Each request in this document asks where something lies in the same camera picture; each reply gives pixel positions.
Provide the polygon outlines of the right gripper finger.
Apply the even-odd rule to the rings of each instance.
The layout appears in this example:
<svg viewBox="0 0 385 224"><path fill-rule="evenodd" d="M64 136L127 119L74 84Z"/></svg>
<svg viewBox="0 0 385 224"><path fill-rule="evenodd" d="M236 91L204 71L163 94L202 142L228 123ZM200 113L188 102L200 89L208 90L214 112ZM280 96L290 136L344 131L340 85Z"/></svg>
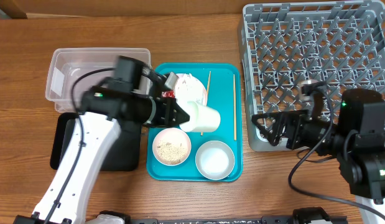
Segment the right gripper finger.
<svg viewBox="0 0 385 224"><path fill-rule="evenodd" d="M280 118L284 115L284 112L275 112L275 113L261 113L252 115L251 121L256 122L258 119L267 119L267 118Z"/></svg>
<svg viewBox="0 0 385 224"><path fill-rule="evenodd" d="M267 139L270 145L277 146L282 137L282 126L277 121L271 130L267 130L258 122L258 118L252 118L252 123L260 130L260 133Z"/></svg>

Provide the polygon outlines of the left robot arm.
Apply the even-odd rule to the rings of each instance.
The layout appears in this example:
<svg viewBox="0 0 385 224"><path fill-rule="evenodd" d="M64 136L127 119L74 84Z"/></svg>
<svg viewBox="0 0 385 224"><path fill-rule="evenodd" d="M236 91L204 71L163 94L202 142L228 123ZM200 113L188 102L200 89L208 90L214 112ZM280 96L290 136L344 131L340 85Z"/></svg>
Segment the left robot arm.
<svg viewBox="0 0 385 224"><path fill-rule="evenodd" d="M120 56L105 77L73 102L76 123L50 187L29 217L15 223L84 223L91 191L113 144L142 127L171 128L189 121L174 98L174 72L157 73L150 65Z"/></svg>

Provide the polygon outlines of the pile of rice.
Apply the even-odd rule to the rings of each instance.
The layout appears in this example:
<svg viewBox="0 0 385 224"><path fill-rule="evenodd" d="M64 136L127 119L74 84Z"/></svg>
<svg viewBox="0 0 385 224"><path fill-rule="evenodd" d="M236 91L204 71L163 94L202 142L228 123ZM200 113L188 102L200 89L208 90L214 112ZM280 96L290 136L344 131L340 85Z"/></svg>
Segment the pile of rice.
<svg viewBox="0 0 385 224"><path fill-rule="evenodd" d="M157 146L158 156L167 164L178 164L185 157L188 148L182 142L160 141Z"/></svg>

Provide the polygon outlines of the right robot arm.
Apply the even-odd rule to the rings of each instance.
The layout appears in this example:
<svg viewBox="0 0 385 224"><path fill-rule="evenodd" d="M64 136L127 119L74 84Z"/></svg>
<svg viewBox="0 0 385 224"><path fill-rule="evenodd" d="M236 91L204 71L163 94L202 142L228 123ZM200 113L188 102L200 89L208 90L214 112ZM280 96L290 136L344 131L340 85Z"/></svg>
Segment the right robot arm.
<svg viewBox="0 0 385 224"><path fill-rule="evenodd" d="M288 149L306 152L289 173L290 188L309 197L358 207L365 223L385 223L385 101L381 94L362 88L346 90L339 118L323 121L318 117L323 106L333 110L326 91L316 87L304 93L314 100L312 111L255 114L251 118L272 146L285 137ZM309 192L292 183L294 173L313 153L321 156L322 162L338 161L340 174L356 197L354 202Z"/></svg>

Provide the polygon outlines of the pink small bowl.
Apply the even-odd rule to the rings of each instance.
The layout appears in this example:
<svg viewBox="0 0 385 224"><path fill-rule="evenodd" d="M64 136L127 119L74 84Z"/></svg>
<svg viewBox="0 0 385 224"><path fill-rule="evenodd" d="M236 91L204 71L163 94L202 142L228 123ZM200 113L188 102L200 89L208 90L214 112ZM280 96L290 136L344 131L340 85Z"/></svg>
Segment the pink small bowl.
<svg viewBox="0 0 385 224"><path fill-rule="evenodd" d="M152 152L154 157L165 166L183 163L192 150L189 136L178 128L161 130L154 138Z"/></svg>

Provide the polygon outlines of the white plastic cup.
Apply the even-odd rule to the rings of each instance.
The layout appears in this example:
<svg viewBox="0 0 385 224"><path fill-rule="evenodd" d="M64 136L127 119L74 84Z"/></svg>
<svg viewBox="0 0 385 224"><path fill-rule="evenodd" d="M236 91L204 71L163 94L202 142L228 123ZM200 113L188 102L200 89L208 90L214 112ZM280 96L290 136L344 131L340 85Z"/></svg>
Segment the white plastic cup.
<svg viewBox="0 0 385 224"><path fill-rule="evenodd" d="M195 101L179 101L179 105L190 117L189 121L179 125L186 133L211 133L220 126L221 116L217 110Z"/></svg>

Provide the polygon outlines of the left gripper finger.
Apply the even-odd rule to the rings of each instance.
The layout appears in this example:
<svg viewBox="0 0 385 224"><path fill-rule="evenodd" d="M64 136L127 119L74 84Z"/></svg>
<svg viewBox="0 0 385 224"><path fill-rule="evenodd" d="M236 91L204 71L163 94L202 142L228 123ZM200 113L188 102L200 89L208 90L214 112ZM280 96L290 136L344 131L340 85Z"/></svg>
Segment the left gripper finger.
<svg viewBox="0 0 385 224"><path fill-rule="evenodd" d="M189 118L188 113L181 108L175 98L167 98L167 112L170 118Z"/></svg>
<svg viewBox="0 0 385 224"><path fill-rule="evenodd" d="M167 125L168 125L168 127L177 127L177 126L180 126L181 124L186 123L188 121L190 121L190 117L189 116L170 117L167 120Z"/></svg>

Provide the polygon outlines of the white tissue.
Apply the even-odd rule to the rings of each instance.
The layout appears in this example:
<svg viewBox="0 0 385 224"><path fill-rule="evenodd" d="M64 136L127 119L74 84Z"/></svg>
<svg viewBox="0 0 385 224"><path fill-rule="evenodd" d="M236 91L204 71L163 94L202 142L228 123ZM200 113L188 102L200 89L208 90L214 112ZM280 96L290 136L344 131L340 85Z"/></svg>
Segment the white tissue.
<svg viewBox="0 0 385 224"><path fill-rule="evenodd" d="M186 88L189 85L193 85L195 83L195 77L190 73L182 73L179 75L179 80L177 83L180 86L184 86Z"/></svg>

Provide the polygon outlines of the red snack wrapper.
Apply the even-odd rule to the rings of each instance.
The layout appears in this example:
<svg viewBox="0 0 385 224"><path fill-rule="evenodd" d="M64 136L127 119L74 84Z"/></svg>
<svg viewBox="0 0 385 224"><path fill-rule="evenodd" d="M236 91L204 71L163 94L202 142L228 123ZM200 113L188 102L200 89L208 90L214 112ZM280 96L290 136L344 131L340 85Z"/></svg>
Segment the red snack wrapper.
<svg viewBox="0 0 385 224"><path fill-rule="evenodd" d="M164 91L162 96L165 98L175 98L175 94L173 91Z"/></svg>

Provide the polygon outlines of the pink round plate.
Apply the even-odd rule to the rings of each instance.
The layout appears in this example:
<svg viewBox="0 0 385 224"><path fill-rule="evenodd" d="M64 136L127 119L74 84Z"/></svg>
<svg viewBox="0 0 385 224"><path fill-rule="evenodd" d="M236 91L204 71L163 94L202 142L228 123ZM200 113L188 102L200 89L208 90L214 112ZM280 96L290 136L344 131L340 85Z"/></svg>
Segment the pink round plate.
<svg viewBox="0 0 385 224"><path fill-rule="evenodd" d="M188 87L180 86L178 83L174 88L175 98L181 101L195 101L198 104L206 103L206 88L202 82L195 77L195 83Z"/></svg>

